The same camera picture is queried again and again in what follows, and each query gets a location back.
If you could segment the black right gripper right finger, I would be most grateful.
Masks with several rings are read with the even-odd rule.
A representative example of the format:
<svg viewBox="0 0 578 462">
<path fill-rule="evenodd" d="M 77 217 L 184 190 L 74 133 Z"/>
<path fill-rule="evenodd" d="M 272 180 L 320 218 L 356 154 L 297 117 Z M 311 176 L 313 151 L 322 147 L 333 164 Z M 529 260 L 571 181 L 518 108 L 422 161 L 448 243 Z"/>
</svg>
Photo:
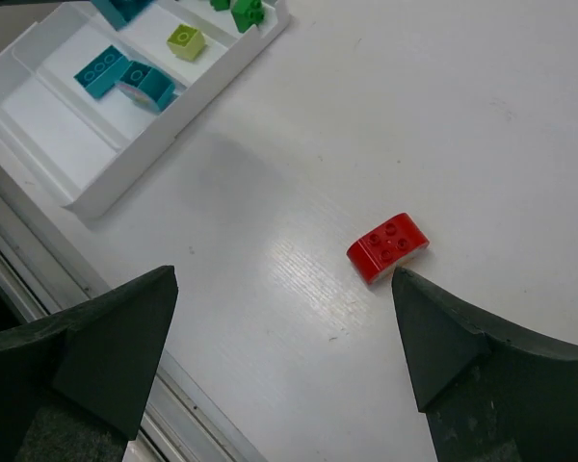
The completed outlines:
<svg viewBox="0 0 578 462">
<path fill-rule="evenodd" d="M 391 281 L 419 412 L 440 461 L 578 461 L 578 346 L 410 270 Z"/>
</svg>

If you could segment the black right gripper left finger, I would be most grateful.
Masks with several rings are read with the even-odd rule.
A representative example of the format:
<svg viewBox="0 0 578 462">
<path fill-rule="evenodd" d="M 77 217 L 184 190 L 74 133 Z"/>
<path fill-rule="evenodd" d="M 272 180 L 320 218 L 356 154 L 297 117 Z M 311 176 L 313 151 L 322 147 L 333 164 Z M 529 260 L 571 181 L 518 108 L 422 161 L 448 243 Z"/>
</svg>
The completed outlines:
<svg viewBox="0 0 578 462">
<path fill-rule="evenodd" d="M 136 439 L 178 296 L 162 266 L 0 332 L 0 461 L 120 461 Z"/>
</svg>

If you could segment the red flower lego brick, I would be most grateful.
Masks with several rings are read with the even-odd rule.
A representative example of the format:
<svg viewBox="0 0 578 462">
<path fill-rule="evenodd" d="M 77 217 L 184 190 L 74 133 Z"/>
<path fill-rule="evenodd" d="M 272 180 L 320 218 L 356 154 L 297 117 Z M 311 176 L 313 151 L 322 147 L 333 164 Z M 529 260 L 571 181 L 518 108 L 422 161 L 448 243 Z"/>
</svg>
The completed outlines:
<svg viewBox="0 0 578 462">
<path fill-rule="evenodd" d="M 373 285 L 429 244 L 409 214 L 401 213 L 360 237 L 346 255 L 362 280 Z"/>
</svg>

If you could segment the round teal lego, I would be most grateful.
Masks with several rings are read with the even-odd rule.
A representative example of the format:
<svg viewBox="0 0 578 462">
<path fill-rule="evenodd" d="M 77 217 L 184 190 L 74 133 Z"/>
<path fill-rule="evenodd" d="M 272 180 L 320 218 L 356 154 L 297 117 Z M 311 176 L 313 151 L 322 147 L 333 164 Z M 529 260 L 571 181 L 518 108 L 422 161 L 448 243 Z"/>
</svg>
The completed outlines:
<svg viewBox="0 0 578 462">
<path fill-rule="evenodd" d="M 163 112 L 175 98 L 175 83 L 160 69 L 132 61 L 116 87 L 136 104 L 155 113 Z"/>
</svg>

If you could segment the lime green lego brick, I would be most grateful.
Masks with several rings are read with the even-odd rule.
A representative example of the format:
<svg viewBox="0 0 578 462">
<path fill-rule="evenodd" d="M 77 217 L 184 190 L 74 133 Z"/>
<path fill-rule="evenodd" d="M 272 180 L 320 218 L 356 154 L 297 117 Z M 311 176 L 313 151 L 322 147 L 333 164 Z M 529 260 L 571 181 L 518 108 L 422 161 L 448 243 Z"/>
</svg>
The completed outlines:
<svg viewBox="0 0 578 462">
<path fill-rule="evenodd" d="M 177 58 L 193 62 L 205 49 L 206 40 L 199 29 L 180 24 L 168 37 L 167 46 Z"/>
</svg>

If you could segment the teal small lego brick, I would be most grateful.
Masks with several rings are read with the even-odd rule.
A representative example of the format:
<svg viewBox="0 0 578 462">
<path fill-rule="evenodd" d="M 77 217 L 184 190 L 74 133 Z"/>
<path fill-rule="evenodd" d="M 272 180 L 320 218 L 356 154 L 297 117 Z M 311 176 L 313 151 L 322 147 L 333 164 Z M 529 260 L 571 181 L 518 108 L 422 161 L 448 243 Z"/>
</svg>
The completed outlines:
<svg viewBox="0 0 578 462">
<path fill-rule="evenodd" d="M 105 20 L 117 31 L 143 12 L 152 0 L 91 0 Z"/>
</svg>

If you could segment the dark green lego brick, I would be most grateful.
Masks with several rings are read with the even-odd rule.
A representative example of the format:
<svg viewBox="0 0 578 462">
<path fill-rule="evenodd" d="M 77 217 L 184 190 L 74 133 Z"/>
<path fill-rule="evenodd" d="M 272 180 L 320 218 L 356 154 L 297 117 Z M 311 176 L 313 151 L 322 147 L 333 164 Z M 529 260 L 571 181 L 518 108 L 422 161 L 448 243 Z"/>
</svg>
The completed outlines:
<svg viewBox="0 0 578 462">
<path fill-rule="evenodd" d="M 259 26 L 265 19 L 261 0 L 236 0 L 231 14 L 240 33 L 246 32 L 252 25 Z"/>
</svg>

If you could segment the teal long lego brick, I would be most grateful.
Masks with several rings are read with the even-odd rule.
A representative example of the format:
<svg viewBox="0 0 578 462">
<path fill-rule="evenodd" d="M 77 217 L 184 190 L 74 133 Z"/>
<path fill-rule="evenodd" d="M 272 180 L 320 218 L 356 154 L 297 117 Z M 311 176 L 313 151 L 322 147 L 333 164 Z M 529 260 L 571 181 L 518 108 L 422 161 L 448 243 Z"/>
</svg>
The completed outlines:
<svg viewBox="0 0 578 462">
<path fill-rule="evenodd" d="M 110 45 L 75 74 L 74 79 L 87 94 L 98 100 L 114 87 L 129 65 L 128 58 Z"/>
</svg>

